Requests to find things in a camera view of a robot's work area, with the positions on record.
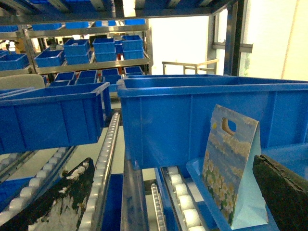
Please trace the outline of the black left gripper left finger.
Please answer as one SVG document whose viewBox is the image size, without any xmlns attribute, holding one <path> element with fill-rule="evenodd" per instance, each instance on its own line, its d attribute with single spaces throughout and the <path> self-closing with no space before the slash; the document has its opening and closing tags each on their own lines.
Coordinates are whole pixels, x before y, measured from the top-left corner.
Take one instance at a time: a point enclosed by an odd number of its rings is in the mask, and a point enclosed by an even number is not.
<svg viewBox="0 0 308 231">
<path fill-rule="evenodd" d="M 84 159 L 37 200 L 9 219 L 2 231 L 77 231 L 93 185 L 94 163 Z"/>
</svg>

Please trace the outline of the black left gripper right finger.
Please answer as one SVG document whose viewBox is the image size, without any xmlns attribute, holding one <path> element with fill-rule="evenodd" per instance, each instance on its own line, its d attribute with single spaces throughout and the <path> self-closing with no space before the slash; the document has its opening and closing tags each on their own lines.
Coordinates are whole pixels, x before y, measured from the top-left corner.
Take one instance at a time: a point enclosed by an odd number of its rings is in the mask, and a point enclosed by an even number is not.
<svg viewBox="0 0 308 231">
<path fill-rule="evenodd" d="M 308 181 L 267 155 L 256 155 L 253 174 L 281 231 L 308 229 Z"/>
</svg>

